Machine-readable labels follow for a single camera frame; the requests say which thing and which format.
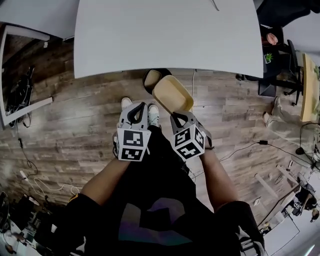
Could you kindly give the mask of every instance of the white box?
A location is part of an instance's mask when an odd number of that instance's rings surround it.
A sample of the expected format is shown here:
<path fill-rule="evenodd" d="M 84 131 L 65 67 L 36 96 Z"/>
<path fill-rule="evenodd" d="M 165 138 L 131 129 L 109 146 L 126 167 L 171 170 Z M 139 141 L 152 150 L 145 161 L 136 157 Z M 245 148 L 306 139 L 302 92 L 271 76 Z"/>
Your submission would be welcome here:
<path fill-rule="evenodd" d="M 151 131 L 117 129 L 116 150 L 122 161 L 141 162 L 148 147 Z"/>
<path fill-rule="evenodd" d="M 173 135 L 171 145 L 174 151 L 184 160 L 202 155 L 205 152 L 206 134 L 193 124 Z"/>

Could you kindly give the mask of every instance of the yellow plastic container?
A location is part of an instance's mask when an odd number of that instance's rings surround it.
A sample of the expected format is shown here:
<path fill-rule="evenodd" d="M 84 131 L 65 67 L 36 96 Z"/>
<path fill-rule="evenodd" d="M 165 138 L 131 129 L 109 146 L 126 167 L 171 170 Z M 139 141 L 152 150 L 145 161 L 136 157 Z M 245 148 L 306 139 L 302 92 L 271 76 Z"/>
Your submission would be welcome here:
<path fill-rule="evenodd" d="M 152 95 L 170 114 L 189 111 L 194 105 L 190 93 L 173 75 L 162 78 L 154 87 Z"/>

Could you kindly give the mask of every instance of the pink object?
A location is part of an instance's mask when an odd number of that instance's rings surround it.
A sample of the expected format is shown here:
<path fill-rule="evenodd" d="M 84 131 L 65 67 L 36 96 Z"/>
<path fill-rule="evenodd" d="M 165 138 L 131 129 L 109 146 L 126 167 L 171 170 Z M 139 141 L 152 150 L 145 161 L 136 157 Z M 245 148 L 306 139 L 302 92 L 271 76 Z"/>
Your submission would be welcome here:
<path fill-rule="evenodd" d="M 273 45 L 273 46 L 275 46 L 275 45 L 278 43 L 278 38 L 277 38 L 274 34 L 272 34 L 272 33 L 268 33 L 268 34 L 266 35 L 266 39 L 267 39 L 268 42 L 269 42 L 271 45 Z"/>

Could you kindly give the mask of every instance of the green plant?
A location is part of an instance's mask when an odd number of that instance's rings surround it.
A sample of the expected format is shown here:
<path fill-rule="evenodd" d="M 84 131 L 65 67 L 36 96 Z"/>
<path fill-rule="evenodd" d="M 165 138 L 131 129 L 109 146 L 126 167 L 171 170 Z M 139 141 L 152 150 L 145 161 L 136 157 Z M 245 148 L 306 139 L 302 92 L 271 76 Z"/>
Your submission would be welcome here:
<path fill-rule="evenodd" d="M 274 57 L 272 56 L 272 53 L 267 53 L 266 55 L 265 55 L 265 60 L 266 60 L 266 62 L 271 62 L 271 60 L 273 59 Z"/>
<path fill-rule="evenodd" d="M 314 68 L 314 73 L 316 73 L 316 77 L 317 77 L 318 80 L 319 80 L 319 78 L 320 78 L 319 67 L 315 66 L 315 68 Z"/>

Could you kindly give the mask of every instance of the white frame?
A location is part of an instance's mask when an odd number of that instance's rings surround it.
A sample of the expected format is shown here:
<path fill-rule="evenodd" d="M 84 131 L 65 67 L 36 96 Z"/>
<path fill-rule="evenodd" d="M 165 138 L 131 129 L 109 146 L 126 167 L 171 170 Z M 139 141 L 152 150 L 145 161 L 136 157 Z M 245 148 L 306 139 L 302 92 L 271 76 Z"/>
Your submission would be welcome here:
<path fill-rule="evenodd" d="M 2 64 L 3 64 L 3 55 L 4 55 L 4 48 L 5 48 L 7 35 L 22 36 L 22 37 L 39 39 L 43 41 L 48 41 L 50 39 L 50 36 L 44 33 L 40 33 L 40 32 L 33 31 L 23 27 L 4 25 L 0 31 L 0 40 L 1 40 L 0 67 L 2 67 Z M 2 72 L 0 72 L 0 90 L 1 90 L 0 92 L 0 124 L 3 129 L 5 129 L 5 126 L 11 123 L 12 121 L 24 116 L 25 114 L 33 110 L 36 110 L 44 105 L 47 105 L 53 101 L 52 97 L 50 97 L 50 98 L 38 101 L 32 105 L 29 105 L 25 108 L 18 110 L 17 112 L 14 112 L 6 116 L 4 97 L 3 97 L 3 91 L 2 91 Z"/>

